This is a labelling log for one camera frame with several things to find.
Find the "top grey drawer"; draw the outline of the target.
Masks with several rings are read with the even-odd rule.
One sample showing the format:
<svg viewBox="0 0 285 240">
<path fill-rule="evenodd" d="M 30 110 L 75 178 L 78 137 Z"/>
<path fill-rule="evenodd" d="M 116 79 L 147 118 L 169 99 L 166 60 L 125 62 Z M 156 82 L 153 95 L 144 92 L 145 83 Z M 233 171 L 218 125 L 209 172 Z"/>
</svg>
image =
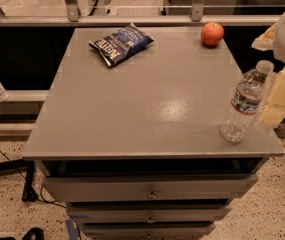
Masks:
<svg viewBox="0 0 285 240">
<path fill-rule="evenodd" d="M 257 180 L 256 174 L 46 178 L 44 187 L 64 202 L 232 199 Z"/>
</svg>

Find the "clear plastic water bottle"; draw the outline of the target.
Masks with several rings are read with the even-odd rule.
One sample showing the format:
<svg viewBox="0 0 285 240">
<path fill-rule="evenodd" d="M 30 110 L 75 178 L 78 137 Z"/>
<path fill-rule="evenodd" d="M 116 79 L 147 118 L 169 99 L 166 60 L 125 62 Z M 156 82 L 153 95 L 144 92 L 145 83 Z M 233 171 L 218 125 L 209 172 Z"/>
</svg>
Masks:
<svg viewBox="0 0 285 240">
<path fill-rule="evenodd" d="M 219 129 L 221 136 L 229 143 L 239 143 L 244 139 L 262 102 L 266 79 L 273 69 L 272 62 L 260 60 L 238 81 L 229 111 Z"/>
</svg>

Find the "blue Kettle chips bag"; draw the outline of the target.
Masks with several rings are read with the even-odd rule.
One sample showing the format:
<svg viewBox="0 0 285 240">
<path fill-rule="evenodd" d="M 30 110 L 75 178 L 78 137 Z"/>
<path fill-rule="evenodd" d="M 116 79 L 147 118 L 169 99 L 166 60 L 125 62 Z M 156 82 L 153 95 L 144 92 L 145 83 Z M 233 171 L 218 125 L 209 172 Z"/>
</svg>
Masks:
<svg viewBox="0 0 285 240">
<path fill-rule="evenodd" d="M 154 39 L 133 23 L 117 29 L 89 46 L 97 50 L 108 67 L 114 67 L 145 49 Z"/>
</svg>

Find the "metal railing frame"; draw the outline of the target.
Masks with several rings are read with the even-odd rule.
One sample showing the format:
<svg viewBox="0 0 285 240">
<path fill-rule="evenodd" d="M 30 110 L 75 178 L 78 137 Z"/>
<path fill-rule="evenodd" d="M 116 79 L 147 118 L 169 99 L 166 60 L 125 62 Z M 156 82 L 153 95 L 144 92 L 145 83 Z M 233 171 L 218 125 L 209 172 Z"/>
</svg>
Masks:
<svg viewBox="0 0 285 240">
<path fill-rule="evenodd" d="M 271 25 L 285 0 L 0 0 L 0 26 Z"/>
</svg>

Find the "middle grey drawer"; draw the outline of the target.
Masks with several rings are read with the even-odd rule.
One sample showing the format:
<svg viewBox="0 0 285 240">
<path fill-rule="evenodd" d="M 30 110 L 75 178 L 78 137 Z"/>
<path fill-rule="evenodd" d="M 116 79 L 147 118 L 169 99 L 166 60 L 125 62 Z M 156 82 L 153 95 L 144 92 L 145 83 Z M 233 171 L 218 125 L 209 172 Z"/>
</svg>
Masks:
<svg viewBox="0 0 285 240">
<path fill-rule="evenodd" d="M 70 207 L 68 213 L 80 223 L 158 223 L 219 221 L 230 210 L 228 205 L 174 204 Z"/>
</svg>

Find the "bottom grey drawer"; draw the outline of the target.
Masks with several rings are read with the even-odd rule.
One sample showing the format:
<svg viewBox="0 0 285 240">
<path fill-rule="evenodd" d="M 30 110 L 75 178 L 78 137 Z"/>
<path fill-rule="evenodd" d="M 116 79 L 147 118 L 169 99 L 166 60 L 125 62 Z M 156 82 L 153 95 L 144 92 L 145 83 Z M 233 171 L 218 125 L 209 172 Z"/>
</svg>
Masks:
<svg viewBox="0 0 285 240">
<path fill-rule="evenodd" d="M 85 224 L 82 232 L 93 238 L 134 237 L 198 237 L 210 234 L 213 223 L 127 223 L 127 224 Z"/>
</svg>

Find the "black stand leg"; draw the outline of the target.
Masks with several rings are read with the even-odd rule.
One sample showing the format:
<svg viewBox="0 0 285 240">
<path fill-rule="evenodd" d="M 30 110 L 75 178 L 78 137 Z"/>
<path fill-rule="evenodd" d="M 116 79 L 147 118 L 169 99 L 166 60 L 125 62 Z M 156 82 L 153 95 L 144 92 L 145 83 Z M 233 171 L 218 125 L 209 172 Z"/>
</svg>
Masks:
<svg viewBox="0 0 285 240">
<path fill-rule="evenodd" d="M 33 177 L 34 177 L 34 168 L 35 164 L 32 161 L 28 162 L 25 183 L 22 193 L 22 201 L 23 202 L 35 202 L 38 199 L 38 194 L 33 189 Z"/>
</svg>

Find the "grey drawer cabinet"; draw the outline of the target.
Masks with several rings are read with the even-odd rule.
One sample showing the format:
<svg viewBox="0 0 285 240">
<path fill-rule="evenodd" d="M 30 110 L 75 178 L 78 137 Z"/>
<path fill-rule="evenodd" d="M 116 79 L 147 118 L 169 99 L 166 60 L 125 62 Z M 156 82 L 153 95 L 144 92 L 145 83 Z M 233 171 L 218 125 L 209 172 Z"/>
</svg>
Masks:
<svg viewBox="0 0 285 240">
<path fill-rule="evenodd" d="M 225 45 L 205 48 L 195 27 L 159 27 L 143 52 L 109 68 L 75 30 L 23 156 L 46 178 L 256 174 L 283 154 L 274 133 L 236 145 L 219 127 L 240 70 Z M 70 207 L 216 204 L 232 199 L 64 202 Z"/>
</svg>

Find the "grey drawer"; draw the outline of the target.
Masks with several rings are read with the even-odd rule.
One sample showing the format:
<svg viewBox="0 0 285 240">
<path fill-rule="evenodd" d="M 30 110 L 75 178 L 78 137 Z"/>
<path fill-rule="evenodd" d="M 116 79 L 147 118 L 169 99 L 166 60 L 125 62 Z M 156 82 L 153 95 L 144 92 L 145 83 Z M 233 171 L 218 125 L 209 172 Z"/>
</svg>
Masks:
<svg viewBox="0 0 285 240">
<path fill-rule="evenodd" d="M 134 237 L 198 237 L 210 234 L 213 223 L 127 223 L 127 224 L 85 224 L 82 232 L 93 238 Z"/>
<path fill-rule="evenodd" d="M 230 210 L 228 205 L 174 204 L 70 207 L 68 213 L 80 223 L 158 223 L 219 221 Z"/>
<path fill-rule="evenodd" d="M 257 180 L 256 174 L 46 178 L 44 187 L 64 202 L 232 199 Z"/>
</svg>

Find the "red apple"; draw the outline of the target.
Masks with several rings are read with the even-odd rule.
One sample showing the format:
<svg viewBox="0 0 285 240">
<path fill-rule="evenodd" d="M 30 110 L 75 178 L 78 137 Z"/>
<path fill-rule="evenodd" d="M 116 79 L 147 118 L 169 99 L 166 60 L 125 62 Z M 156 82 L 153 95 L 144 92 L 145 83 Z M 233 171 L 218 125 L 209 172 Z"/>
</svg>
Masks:
<svg viewBox="0 0 285 240">
<path fill-rule="evenodd" d="M 216 46 L 222 40 L 223 36 L 223 26 L 215 22 L 205 24 L 201 30 L 201 41 L 209 47 Z"/>
</svg>

